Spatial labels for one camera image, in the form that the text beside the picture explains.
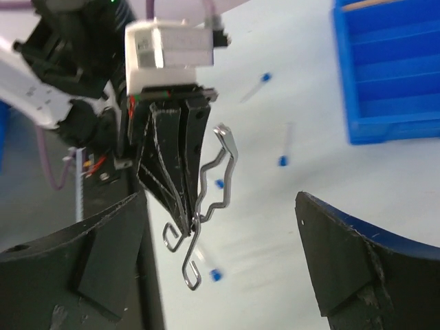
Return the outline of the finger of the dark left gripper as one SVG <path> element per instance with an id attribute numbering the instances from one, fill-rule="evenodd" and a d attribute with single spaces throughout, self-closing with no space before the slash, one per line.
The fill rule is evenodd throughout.
<path id="1" fill-rule="evenodd" d="M 177 101 L 141 101 L 136 107 L 136 118 L 142 116 L 146 122 L 137 177 L 187 237 L 188 198 L 183 145 L 188 112 Z"/>
<path id="2" fill-rule="evenodd" d="M 186 100 L 185 106 L 187 118 L 184 125 L 184 165 L 188 218 L 191 219 L 197 200 L 201 147 L 210 114 L 210 105 L 205 98 L 191 98 Z"/>

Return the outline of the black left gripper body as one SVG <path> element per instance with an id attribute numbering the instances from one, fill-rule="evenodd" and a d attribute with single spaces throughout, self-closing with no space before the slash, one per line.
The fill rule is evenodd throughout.
<path id="1" fill-rule="evenodd" d="M 130 144 L 135 144 L 136 135 L 139 128 L 136 128 L 137 122 L 146 122 L 141 120 L 141 107 L 152 104 L 153 102 L 165 100 L 183 100 L 202 95 L 208 103 L 217 100 L 217 90 L 214 88 L 205 88 L 199 85 L 171 85 L 161 87 L 145 87 L 140 93 L 129 94 L 127 96 L 126 107 L 128 111 L 127 137 Z"/>

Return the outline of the metal crucible tongs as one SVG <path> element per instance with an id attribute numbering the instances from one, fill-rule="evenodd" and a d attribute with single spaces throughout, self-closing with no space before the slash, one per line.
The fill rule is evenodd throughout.
<path id="1" fill-rule="evenodd" d="M 212 129 L 218 139 L 220 147 L 217 155 L 206 162 L 199 169 L 199 186 L 195 211 L 189 223 L 190 234 L 179 234 L 177 228 L 170 222 L 162 230 L 162 239 L 165 246 L 176 252 L 185 240 L 189 240 L 186 254 L 181 266 L 183 280 L 191 291 L 199 288 L 202 277 L 193 258 L 195 248 L 199 243 L 202 225 L 209 222 L 214 212 L 225 209 L 230 205 L 232 194 L 232 176 L 239 159 L 239 150 L 232 129 L 219 123 Z M 225 182 L 223 189 L 219 189 L 215 181 L 222 179 Z"/>

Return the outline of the wooden test tube clamp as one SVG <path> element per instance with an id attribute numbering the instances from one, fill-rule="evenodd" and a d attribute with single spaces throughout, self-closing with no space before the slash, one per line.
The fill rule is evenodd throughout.
<path id="1" fill-rule="evenodd" d="M 378 6 L 386 3 L 392 3 L 395 2 L 395 0 L 363 0 L 363 1 L 356 1 L 354 3 L 346 4 L 342 6 L 342 10 L 345 12 L 353 11 L 353 10 L 359 10 L 362 8 L 367 8 L 371 6 Z"/>

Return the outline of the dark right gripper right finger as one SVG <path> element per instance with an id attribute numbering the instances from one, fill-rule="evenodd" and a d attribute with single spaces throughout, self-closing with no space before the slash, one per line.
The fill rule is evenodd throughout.
<path id="1" fill-rule="evenodd" d="M 296 218 L 331 329 L 438 329 L 439 248 L 355 218 L 308 192 Z"/>

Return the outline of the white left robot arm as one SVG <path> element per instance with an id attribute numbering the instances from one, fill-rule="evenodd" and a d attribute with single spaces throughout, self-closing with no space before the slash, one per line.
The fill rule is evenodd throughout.
<path id="1" fill-rule="evenodd" d="M 1 3 L 1 99 L 70 146 L 136 169 L 187 237 L 214 89 L 197 68 L 227 47 L 205 1 L 203 25 L 139 19 L 129 1 Z"/>

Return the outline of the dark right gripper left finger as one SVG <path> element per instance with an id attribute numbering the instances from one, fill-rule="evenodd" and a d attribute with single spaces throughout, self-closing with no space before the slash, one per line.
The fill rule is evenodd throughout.
<path id="1" fill-rule="evenodd" d="M 134 273 L 135 194 L 1 253 L 2 329 L 116 329 Z"/>

